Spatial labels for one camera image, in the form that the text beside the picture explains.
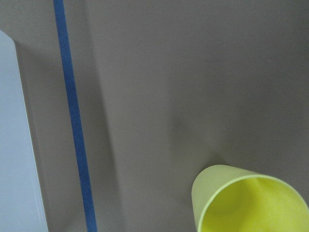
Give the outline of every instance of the blue tape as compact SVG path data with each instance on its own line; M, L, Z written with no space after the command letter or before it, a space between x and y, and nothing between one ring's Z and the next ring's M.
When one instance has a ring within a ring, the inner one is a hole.
M87 230L88 232L97 232L98 230L97 230L96 215L91 193L86 150L84 145L83 129L78 107L63 0L54 0L54 8L55 8L59 45L60 45L62 68L69 103L69 111L71 117L79 179L81 182Z

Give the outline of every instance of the gray wall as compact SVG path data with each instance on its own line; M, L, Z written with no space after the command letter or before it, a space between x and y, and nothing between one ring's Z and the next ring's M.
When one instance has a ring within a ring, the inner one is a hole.
M85 231L52 1L1 1L49 230ZM212 164L309 199L306 1L65 1L99 231L194 231Z

